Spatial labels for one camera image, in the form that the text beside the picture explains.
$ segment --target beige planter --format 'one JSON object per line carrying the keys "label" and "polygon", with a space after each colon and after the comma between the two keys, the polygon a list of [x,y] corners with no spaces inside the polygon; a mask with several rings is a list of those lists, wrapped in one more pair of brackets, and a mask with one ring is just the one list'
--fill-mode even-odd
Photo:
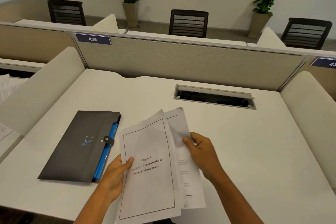
{"label": "beige planter", "polygon": [[249,33],[247,34],[247,37],[258,38],[260,36],[260,32],[266,26],[270,18],[271,16],[268,14],[258,14],[256,12],[253,12],[250,23],[250,29]]}
{"label": "beige planter", "polygon": [[138,2],[134,4],[123,3],[125,16],[127,19],[128,27],[136,28],[139,25],[138,22]]}

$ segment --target mesh chair back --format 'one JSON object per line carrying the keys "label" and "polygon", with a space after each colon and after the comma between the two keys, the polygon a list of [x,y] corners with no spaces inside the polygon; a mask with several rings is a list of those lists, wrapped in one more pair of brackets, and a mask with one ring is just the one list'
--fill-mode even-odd
{"label": "mesh chair back", "polygon": [[171,10],[169,35],[207,36],[208,12]]}
{"label": "mesh chair back", "polygon": [[281,40],[287,47],[320,50],[332,25],[331,21],[289,18]]}
{"label": "mesh chair back", "polygon": [[83,2],[48,0],[51,22],[86,26]]}

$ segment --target number sign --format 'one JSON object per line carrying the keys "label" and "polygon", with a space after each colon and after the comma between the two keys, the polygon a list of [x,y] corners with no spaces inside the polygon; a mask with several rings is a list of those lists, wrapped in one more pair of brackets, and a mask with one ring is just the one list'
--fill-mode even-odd
{"label": "number sign", "polygon": [[79,34],[76,33],[79,42],[87,42],[94,44],[109,44],[111,45],[111,40],[109,36],[105,35],[89,35],[89,34]]}
{"label": "number sign", "polygon": [[316,58],[311,66],[336,68],[336,59],[330,58]]}

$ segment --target forearm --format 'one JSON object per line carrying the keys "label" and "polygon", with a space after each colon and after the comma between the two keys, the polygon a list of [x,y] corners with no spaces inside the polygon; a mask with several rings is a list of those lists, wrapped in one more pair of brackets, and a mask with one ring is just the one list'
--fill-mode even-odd
{"label": "forearm", "polygon": [[107,193],[97,188],[84,205],[74,224],[101,224],[110,204]]}
{"label": "forearm", "polygon": [[224,171],[216,173],[209,180],[214,185],[231,224],[263,224]]}

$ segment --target expanding file folder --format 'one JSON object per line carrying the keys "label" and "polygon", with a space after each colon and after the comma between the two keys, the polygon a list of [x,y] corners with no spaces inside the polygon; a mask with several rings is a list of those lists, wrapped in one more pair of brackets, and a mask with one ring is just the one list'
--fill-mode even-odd
{"label": "expanding file folder", "polygon": [[119,112],[78,111],[38,178],[99,181],[120,116]]}

